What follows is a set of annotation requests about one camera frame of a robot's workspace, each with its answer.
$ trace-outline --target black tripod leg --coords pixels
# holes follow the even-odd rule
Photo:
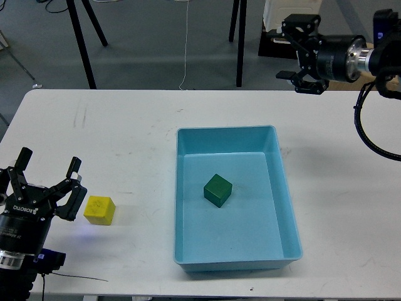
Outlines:
[[[100,24],[99,24],[99,22],[98,22],[98,20],[96,18],[95,13],[93,12],[93,9],[92,9],[92,7],[91,7],[91,5],[89,3],[89,0],[82,0],[82,4],[85,7],[86,12],[88,13],[90,21],[92,21],[92,25],[95,28],[102,45],[103,46],[107,46],[108,43],[107,43],[106,37],[103,34],[102,28],[100,27]]]
[[[89,88],[96,89],[95,78],[93,77],[92,67],[90,66],[88,51],[86,50],[85,40],[83,39],[82,29],[74,0],[66,0],[68,11],[70,12],[71,22],[73,23],[74,33],[78,48],[80,49],[83,67],[85,69],[86,78],[88,79]]]
[[[239,7],[237,87],[242,86],[242,67],[244,64],[245,24],[246,24],[246,1],[247,0],[241,0],[241,4]]]
[[[239,0],[234,0],[234,2],[232,3],[230,33],[228,35],[228,41],[229,42],[234,41],[234,33],[235,33],[235,30],[236,30],[238,7],[239,7]]]

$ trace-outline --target black cable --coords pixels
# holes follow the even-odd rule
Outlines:
[[[65,275],[65,274],[59,274],[59,273],[55,273],[55,272],[51,272],[51,273],[52,273],[52,274],[55,274],[55,275],[59,275],[59,276],[64,276],[64,277],[84,278],[84,279],[92,279],[92,280],[99,280],[99,281],[108,282],[108,280],[99,279],[99,278],[93,278],[93,277]]]
[[[376,81],[366,83],[362,86],[362,89],[359,93],[357,104],[354,106],[355,109],[355,114],[354,114],[354,123],[355,127],[357,128],[357,132],[363,143],[367,145],[372,151],[374,151],[376,154],[383,156],[387,159],[395,160],[395,161],[401,161],[401,155],[399,154],[394,154],[392,152],[388,152],[387,150],[384,150],[374,144],[367,136],[365,131],[363,130],[362,123],[361,123],[361,110],[363,103],[368,96],[369,92],[372,90],[372,88],[375,86]]]
[[[45,285],[44,276],[46,276],[46,275],[45,274],[41,274],[41,276],[43,278],[42,301],[44,301],[44,285]]]
[[[6,1],[7,0],[3,0],[3,3],[0,4],[0,11],[2,11],[4,9],[4,7],[6,6]]]
[[[66,9],[63,9],[63,10],[61,10],[61,11],[50,11],[50,10],[48,9],[48,6],[49,6],[49,4],[52,3],[52,2],[53,2],[53,0],[49,0],[49,2],[46,3],[46,6],[44,7],[44,9],[45,9],[48,13],[51,13],[51,14],[59,14],[59,13],[63,13],[63,12],[65,12],[65,11],[68,10],[68,8],[66,8]]]
[[[36,0],[36,2],[37,2],[37,3],[45,3],[45,2],[47,2],[47,3],[46,3],[46,6],[44,7],[44,9],[45,9],[48,13],[51,13],[51,14],[59,14],[59,13],[63,13],[63,12],[65,12],[65,11],[68,10],[68,8],[66,8],[66,9],[62,9],[61,11],[50,11],[50,10],[48,9],[48,7],[49,7],[49,4],[53,2],[53,0]]]

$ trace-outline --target green cube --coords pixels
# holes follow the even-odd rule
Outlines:
[[[230,196],[231,191],[232,184],[218,174],[215,174],[203,188],[203,195],[210,202],[221,208]]]

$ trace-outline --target light blue plastic bin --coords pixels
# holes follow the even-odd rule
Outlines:
[[[232,183],[221,208],[203,196]],[[282,268],[302,248],[272,126],[180,129],[174,260],[187,272]]]

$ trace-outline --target yellow cube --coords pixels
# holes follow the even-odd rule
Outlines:
[[[91,224],[111,225],[115,205],[108,196],[90,196],[86,204],[84,217]]]

